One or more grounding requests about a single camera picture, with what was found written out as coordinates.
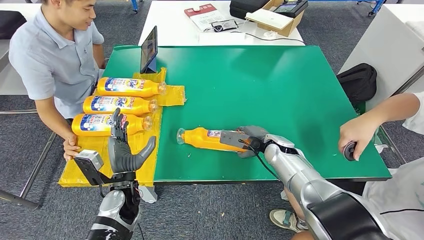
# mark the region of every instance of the yellow plastic bottle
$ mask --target yellow plastic bottle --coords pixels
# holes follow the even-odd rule
[[[122,122],[128,121],[126,128],[128,135],[139,131],[152,129],[152,118],[138,117],[132,114],[124,114]],[[72,122],[72,131],[77,136],[99,137],[111,135],[112,114],[78,114]]]
[[[82,104],[86,114],[113,114],[117,108],[122,114],[141,116],[156,111],[158,101],[133,96],[89,96]]]
[[[207,130],[197,127],[193,130],[178,129],[176,142],[178,144],[190,144],[200,149],[212,149],[220,151],[244,152],[246,149],[220,143],[221,130]]]
[[[97,91],[104,96],[149,98],[157,94],[164,95],[167,84],[146,79],[102,77],[98,80]]]

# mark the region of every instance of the gray carpet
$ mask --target gray carpet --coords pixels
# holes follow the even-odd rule
[[[115,44],[137,44],[150,1],[132,14],[129,2],[98,2],[95,23],[105,38],[105,54]],[[354,2],[310,2],[299,31],[309,45],[319,45],[337,72],[371,22],[369,6]],[[33,108],[26,96],[0,96],[0,109]],[[50,132],[33,115],[0,115],[0,188],[19,194]],[[388,123],[387,130],[408,161],[422,157],[424,138]],[[62,188],[56,182],[64,168],[57,138],[28,198],[39,210],[0,201],[0,233],[5,240],[84,239],[97,214],[97,188]],[[400,162],[383,152],[388,166]],[[293,233],[274,226],[270,210],[290,208],[280,198],[280,184],[158,186],[156,203],[143,203],[141,227],[146,240],[288,240]],[[133,239],[140,240],[135,231]]]

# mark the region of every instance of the bottle cap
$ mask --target bottle cap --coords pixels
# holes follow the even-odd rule
[[[184,141],[184,133],[186,132],[186,130],[184,128],[180,128],[178,129],[178,131],[176,131],[176,142],[178,144],[185,144],[186,142]]]
[[[154,113],[158,109],[158,101],[156,99],[153,99],[148,102],[148,110],[151,113]]]
[[[151,116],[146,116],[143,119],[143,130],[144,131],[150,131],[150,130],[152,130],[152,126],[153,126],[152,117]]]
[[[157,85],[157,93],[165,95],[167,93],[167,84],[163,81]]]

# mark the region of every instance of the man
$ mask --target man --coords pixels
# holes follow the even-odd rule
[[[381,124],[404,119],[404,127],[424,134],[424,92],[390,97],[342,125],[339,150],[342,151],[351,141],[357,142],[353,157],[358,160]],[[389,180],[367,182],[362,196],[381,218],[387,237],[393,240],[421,240],[424,236],[424,157],[398,169],[390,169],[390,173],[393,178]],[[299,204],[293,194],[287,189],[284,191],[296,215],[283,209],[273,210],[269,215],[271,221],[281,228],[297,232],[293,239],[313,240],[312,235],[305,231],[308,227]]]
[[[42,0],[35,18],[10,40],[9,60],[35,101],[40,119],[64,139],[64,158],[80,148],[69,122],[103,74],[103,36],[96,0]]]

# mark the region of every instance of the white table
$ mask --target white table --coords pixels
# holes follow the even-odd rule
[[[245,21],[230,15],[230,1],[152,1],[147,14],[147,19],[141,33],[140,46],[149,35],[154,26],[157,26],[157,44],[159,46],[214,46],[214,45],[295,45],[304,46],[303,43],[293,40],[264,41],[252,36],[240,37],[237,33],[202,33],[194,22],[184,13],[185,9],[212,4],[226,20],[234,19],[240,24],[238,31],[253,34],[259,38],[267,32],[258,28],[257,23]],[[299,31],[295,29],[288,38],[302,41]]]
[[[40,6],[40,3],[0,3],[0,10],[18,11],[30,21]],[[27,95],[21,77],[9,63],[9,42],[0,40],[0,95]]]
[[[424,23],[424,4],[384,4],[340,70],[360,63],[377,70],[377,92],[367,109],[393,94],[424,91],[424,39],[409,21]]]

